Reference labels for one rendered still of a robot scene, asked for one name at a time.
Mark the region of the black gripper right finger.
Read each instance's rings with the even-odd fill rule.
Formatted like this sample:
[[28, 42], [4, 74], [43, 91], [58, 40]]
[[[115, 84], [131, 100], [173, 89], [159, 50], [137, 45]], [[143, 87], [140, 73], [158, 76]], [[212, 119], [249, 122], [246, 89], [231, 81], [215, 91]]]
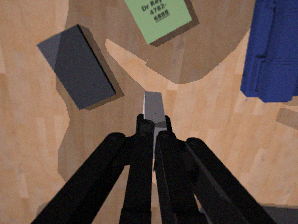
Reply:
[[[276, 224], [199, 138], [176, 138], [161, 92], [153, 92], [156, 174], [162, 224]], [[195, 196], [194, 196], [195, 194]]]

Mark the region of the green sticky note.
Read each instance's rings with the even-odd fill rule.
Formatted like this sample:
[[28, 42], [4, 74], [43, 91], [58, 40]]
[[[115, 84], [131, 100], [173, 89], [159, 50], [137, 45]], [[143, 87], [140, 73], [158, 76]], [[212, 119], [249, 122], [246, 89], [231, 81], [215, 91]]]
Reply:
[[190, 22], [184, 0], [125, 0], [147, 44]]

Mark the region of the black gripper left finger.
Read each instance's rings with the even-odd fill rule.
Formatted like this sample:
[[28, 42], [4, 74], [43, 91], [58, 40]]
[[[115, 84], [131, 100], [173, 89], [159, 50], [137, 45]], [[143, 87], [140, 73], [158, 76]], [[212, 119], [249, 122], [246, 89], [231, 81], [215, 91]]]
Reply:
[[107, 135], [31, 224], [91, 224], [126, 165], [130, 169], [119, 224], [151, 224], [155, 129], [153, 92], [145, 91], [136, 133]]

